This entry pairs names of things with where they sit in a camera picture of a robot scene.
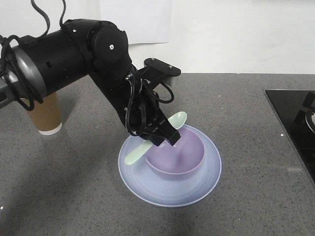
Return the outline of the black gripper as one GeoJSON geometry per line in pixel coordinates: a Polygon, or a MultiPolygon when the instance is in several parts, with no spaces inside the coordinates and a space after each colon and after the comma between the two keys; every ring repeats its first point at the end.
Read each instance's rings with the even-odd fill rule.
{"type": "MultiPolygon", "coordinates": [[[[149,83],[132,64],[106,69],[105,96],[130,135],[151,141],[157,147],[164,140],[173,146],[181,137],[178,131],[181,124],[167,120],[159,107],[161,103],[171,103],[172,98],[160,98],[149,83]]],[[[172,94],[167,84],[159,85],[172,94]]]]}

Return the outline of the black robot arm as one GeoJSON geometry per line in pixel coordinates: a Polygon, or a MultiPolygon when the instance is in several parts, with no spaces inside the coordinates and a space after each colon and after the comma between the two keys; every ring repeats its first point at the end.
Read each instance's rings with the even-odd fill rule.
{"type": "Polygon", "coordinates": [[[160,109],[154,91],[180,69],[155,58],[137,69],[124,31],[109,21],[74,19],[42,37],[1,38],[0,105],[17,101],[31,111],[35,102],[90,76],[116,110],[127,131],[159,146],[175,144],[179,132],[160,109]]]}

